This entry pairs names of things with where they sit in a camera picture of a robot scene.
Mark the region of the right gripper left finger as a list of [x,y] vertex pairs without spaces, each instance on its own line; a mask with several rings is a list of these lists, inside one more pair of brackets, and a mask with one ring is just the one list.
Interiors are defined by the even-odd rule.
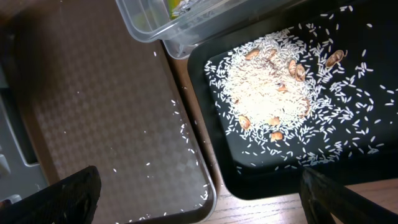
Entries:
[[1,224],[92,223],[100,198],[101,179],[95,166],[1,209]]

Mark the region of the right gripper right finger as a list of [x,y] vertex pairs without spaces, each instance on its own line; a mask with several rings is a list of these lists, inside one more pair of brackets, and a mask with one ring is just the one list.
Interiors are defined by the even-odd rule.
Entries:
[[396,213],[311,168],[302,172],[299,195],[308,223],[397,223]]

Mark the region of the green snack wrapper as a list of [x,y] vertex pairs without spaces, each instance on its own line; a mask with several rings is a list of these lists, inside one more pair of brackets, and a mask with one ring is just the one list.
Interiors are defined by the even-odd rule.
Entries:
[[170,18],[175,19],[185,14],[198,2],[200,2],[200,0],[167,0]]

